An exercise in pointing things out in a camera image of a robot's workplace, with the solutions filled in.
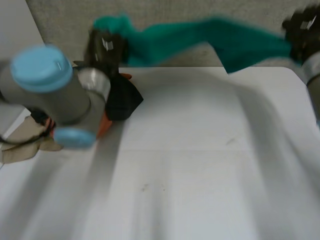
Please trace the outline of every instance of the green fabric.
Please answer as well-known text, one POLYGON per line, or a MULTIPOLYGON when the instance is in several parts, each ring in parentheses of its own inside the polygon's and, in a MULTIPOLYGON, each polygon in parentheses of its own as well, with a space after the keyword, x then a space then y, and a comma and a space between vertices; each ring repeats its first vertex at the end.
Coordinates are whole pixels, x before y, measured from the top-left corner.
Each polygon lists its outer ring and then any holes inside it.
POLYGON ((282 37, 223 17, 156 24, 137 31, 126 16, 98 18, 93 26, 128 40, 126 64, 150 67, 197 44, 208 42, 228 73, 267 58, 289 57, 291 45, 282 37))

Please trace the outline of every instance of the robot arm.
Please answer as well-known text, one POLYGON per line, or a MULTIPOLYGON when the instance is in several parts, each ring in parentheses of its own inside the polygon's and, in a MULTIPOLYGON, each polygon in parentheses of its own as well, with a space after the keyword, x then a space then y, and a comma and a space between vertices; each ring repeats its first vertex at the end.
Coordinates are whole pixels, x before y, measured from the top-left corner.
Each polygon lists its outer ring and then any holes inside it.
POLYGON ((286 40, 292 45, 292 59, 302 64, 303 82, 320 126, 320 5, 296 11, 282 27, 286 40))
MULTIPOLYGON (((119 35, 93 30, 81 69, 73 68, 54 46, 27 49, 2 66, 1 99, 25 106, 31 115, 49 116, 56 124, 53 138, 58 144, 89 147, 96 141, 103 118, 125 120, 143 100, 119 73, 125 47, 119 35)), ((48 126, 43 135, 19 144, 47 135, 53 128, 48 126)))

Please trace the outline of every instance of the metal cylinder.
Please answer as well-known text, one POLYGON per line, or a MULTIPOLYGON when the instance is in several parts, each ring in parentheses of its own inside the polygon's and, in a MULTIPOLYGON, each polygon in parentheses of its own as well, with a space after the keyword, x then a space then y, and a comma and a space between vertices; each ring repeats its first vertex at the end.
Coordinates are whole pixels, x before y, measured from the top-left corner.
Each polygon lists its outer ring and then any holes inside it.
POLYGON ((58 125, 71 125, 81 120, 90 109, 90 98, 74 74, 64 87, 48 93, 37 93, 45 112, 58 125))
POLYGON ((313 106, 316 122, 320 125, 320 75, 309 81, 307 89, 313 106))
POLYGON ((320 125, 320 52, 310 56, 302 66, 316 122, 320 125))

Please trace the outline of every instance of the orange object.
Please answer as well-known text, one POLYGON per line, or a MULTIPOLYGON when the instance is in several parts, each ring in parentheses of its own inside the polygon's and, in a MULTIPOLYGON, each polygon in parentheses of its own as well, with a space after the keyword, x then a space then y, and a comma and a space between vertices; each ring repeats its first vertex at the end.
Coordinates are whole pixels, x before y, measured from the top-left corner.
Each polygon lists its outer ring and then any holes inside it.
POLYGON ((126 79, 130 80, 132 78, 132 75, 128 74, 128 73, 120 73, 123 77, 125 77, 126 79))

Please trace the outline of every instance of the white table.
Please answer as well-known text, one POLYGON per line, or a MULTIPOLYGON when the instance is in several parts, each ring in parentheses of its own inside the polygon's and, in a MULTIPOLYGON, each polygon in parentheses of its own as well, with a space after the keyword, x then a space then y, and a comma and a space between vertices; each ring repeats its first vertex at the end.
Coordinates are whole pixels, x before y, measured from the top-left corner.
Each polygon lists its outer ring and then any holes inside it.
POLYGON ((1 169, 1 239, 320 238, 307 177, 318 173, 320 133, 291 70, 123 72, 144 97, 129 120, 90 150, 1 169))

